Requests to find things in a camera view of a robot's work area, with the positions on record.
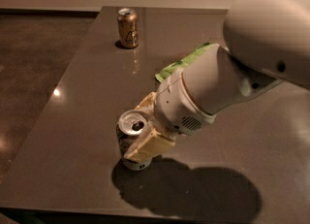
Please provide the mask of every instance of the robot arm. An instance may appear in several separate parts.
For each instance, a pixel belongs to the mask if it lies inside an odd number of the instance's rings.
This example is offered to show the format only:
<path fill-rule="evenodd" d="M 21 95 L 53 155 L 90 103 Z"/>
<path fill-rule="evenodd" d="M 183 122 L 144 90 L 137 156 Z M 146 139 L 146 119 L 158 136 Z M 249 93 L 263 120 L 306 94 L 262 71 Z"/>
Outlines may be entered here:
<path fill-rule="evenodd" d="M 150 120 L 143 126 L 152 125 L 173 142 L 175 134 L 195 134 L 219 111 L 282 80 L 310 89 L 310 0 L 237 0 L 226 16 L 224 39 L 226 48 L 212 45 L 165 79 L 147 106 L 142 101 Z M 149 146 L 145 138 L 136 141 L 127 157 L 134 161 L 168 147 L 161 148 L 156 139 Z"/>

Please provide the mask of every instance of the table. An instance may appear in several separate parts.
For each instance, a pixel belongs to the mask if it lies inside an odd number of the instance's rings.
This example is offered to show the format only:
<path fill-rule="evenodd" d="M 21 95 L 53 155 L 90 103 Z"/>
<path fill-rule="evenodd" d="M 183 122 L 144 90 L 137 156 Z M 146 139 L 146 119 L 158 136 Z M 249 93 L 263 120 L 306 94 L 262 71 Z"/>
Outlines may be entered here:
<path fill-rule="evenodd" d="M 220 112 L 145 171 L 120 162 L 115 125 L 154 75 L 204 42 L 226 11 L 135 8 L 139 46 L 118 46 L 103 7 L 0 185 L 20 223 L 308 223 L 309 92 L 282 83 Z"/>

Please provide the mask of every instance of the dark floor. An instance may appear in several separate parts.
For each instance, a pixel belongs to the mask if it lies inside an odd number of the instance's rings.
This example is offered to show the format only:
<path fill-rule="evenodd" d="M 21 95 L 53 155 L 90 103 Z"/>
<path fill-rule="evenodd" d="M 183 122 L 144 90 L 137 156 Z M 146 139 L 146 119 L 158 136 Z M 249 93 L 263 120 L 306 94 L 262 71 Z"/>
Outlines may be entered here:
<path fill-rule="evenodd" d="M 93 20 L 0 15 L 0 184 Z"/>

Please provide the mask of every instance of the can top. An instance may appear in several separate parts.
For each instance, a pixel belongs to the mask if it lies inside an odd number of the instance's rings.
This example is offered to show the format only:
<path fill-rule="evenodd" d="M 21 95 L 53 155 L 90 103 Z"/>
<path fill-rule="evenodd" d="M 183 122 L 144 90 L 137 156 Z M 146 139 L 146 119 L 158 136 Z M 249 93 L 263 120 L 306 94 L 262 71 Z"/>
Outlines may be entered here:
<path fill-rule="evenodd" d="M 118 11 L 118 14 L 120 16 L 132 16 L 134 15 L 136 12 L 133 9 L 129 9 L 129 8 L 124 8 Z"/>
<path fill-rule="evenodd" d="M 142 132 L 144 126 L 147 125 L 148 118 L 144 112 L 128 111 L 124 112 L 118 121 L 120 130 L 131 136 L 137 136 Z"/>

